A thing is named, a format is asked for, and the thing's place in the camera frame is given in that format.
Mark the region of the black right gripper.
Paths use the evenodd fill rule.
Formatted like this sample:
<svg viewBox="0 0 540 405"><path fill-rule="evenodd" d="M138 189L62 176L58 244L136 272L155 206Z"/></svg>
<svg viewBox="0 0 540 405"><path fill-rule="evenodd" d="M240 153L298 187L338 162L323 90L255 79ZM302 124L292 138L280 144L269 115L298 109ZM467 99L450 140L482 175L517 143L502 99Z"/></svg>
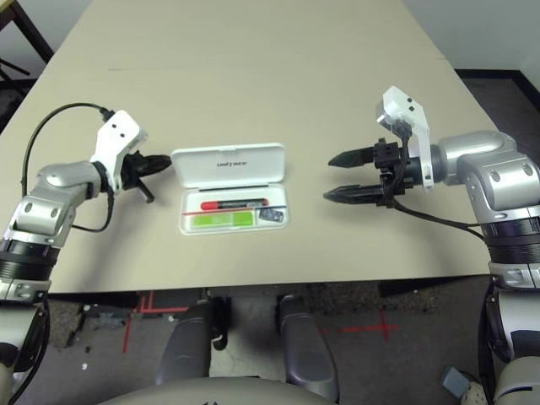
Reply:
<svg viewBox="0 0 540 405"><path fill-rule="evenodd" d="M403 195L415 183L415 173L408 151L408 139L401 145L387 143L380 138L375 147L358 148L344 151L328 161L329 166L354 168L372 163L380 171L380 185L339 186L323 194L333 203L350 205L375 204L386 208L397 206L396 196Z"/></svg>

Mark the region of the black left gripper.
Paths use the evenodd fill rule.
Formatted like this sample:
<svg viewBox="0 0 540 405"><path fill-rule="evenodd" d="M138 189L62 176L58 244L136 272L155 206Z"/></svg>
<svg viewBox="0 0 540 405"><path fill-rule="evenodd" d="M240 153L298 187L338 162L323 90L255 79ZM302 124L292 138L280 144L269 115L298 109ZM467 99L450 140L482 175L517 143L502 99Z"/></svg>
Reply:
<svg viewBox="0 0 540 405"><path fill-rule="evenodd" d="M124 191L137 189L146 203L154 201L154 194L143 183L142 178L160 173L171 166L170 157L165 154L142 156L139 152L128 154L122 163L121 187Z"/></svg>

